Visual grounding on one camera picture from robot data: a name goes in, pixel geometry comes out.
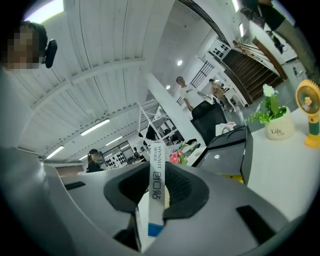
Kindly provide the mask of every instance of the ceiling light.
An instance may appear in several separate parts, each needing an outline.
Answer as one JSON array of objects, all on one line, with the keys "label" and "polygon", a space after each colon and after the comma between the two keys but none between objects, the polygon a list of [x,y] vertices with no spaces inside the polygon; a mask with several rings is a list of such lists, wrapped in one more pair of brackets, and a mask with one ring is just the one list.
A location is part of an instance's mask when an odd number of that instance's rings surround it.
[{"label": "ceiling light", "polygon": [[80,133],[80,135],[81,135],[81,136],[85,136],[85,135],[87,135],[88,133],[92,132],[93,130],[95,130],[95,129],[99,128],[100,126],[103,126],[103,125],[105,125],[105,124],[107,124],[107,123],[109,123],[109,122],[110,122],[110,119],[106,119],[106,120],[104,120],[104,121],[96,124],[95,126],[89,128],[88,130],[85,130],[84,132]]},{"label": "ceiling light", "polygon": [[79,161],[81,161],[82,159],[86,158],[87,156],[88,156],[88,155],[86,154],[85,156],[81,157],[81,158],[79,159]]},{"label": "ceiling light", "polygon": [[56,153],[63,150],[64,148],[65,148],[64,146],[58,147],[55,151],[53,151],[50,155],[48,155],[48,157],[45,160],[52,158]]},{"label": "ceiling light", "polygon": [[239,3],[238,3],[238,0],[231,0],[231,1],[232,1],[232,4],[233,4],[233,7],[234,7],[235,12],[239,11]]},{"label": "ceiling light", "polygon": [[50,3],[42,6],[40,9],[36,10],[29,17],[27,17],[25,21],[42,23],[45,20],[63,11],[64,11],[64,1],[53,0]]},{"label": "ceiling light", "polygon": [[111,143],[114,143],[118,140],[120,140],[122,138],[122,136],[120,136],[119,138],[114,139],[113,141],[110,141],[108,144],[105,144],[106,146],[110,145]]},{"label": "ceiling light", "polygon": [[244,33],[244,25],[242,23],[239,25],[239,29],[240,29],[240,35],[241,37],[243,37],[245,33]]},{"label": "ceiling light", "polygon": [[120,149],[123,150],[124,148],[126,148],[126,147],[128,147],[128,146],[129,146],[129,144],[121,147]]}]

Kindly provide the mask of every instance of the white t-shirt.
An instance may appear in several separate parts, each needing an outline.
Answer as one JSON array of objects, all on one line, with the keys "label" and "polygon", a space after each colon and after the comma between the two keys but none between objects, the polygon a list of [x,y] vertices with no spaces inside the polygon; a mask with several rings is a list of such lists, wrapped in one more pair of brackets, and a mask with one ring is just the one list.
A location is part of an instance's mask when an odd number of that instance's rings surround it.
[{"label": "white t-shirt", "polygon": [[191,107],[195,108],[204,99],[198,94],[198,91],[193,86],[187,85],[186,87],[180,88],[180,95],[182,99],[187,99],[191,105]]}]

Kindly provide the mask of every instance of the blue stripe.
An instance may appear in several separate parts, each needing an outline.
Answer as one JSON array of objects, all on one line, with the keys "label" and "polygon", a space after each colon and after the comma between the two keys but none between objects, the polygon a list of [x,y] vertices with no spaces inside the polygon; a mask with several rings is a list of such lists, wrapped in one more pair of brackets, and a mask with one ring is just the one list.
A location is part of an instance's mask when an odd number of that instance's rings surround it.
[{"label": "blue stripe", "polygon": [[159,233],[164,229],[164,226],[148,223],[148,236],[157,237]]}]

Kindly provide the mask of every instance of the white column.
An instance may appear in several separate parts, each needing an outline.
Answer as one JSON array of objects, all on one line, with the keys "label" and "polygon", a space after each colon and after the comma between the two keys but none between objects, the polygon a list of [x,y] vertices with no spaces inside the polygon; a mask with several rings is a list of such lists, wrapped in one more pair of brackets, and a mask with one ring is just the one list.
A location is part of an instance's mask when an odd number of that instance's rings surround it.
[{"label": "white column", "polygon": [[179,104],[168,93],[163,85],[151,73],[146,73],[144,75],[144,78],[150,92],[160,103],[161,107],[167,113],[167,115],[171,118],[172,122],[175,124],[175,127],[179,130],[183,138],[186,141],[196,139],[197,142],[201,144],[201,147],[205,147],[206,144],[201,135],[190,122],[188,116],[183,113],[183,110],[179,106]]}]

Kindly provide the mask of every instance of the ceiling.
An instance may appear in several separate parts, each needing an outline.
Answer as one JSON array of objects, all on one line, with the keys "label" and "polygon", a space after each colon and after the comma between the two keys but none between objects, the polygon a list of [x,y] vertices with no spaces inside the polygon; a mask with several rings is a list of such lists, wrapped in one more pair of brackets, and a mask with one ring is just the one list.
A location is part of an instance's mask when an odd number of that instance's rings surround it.
[{"label": "ceiling", "polygon": [[[184,57],[175,53],[200,20],[180,3],[172,8],[173,2],[64,0],[64,12],[43,22],[58,44],[52,68],[8,74],[34,112],[19,147],[47,156],[64,146],[51,160],[73,162],[91,148],[107,151],[137,133],[137,103],[149,113],[159,106],[142,79],[149,63],[145,49],[155,54],[152,72],[166,85],[179,72],[172,72],[176,58]],[[80,136],[106,118],[109,123]],[[147,127],[145,117],[141,121],[141,129]]]}]

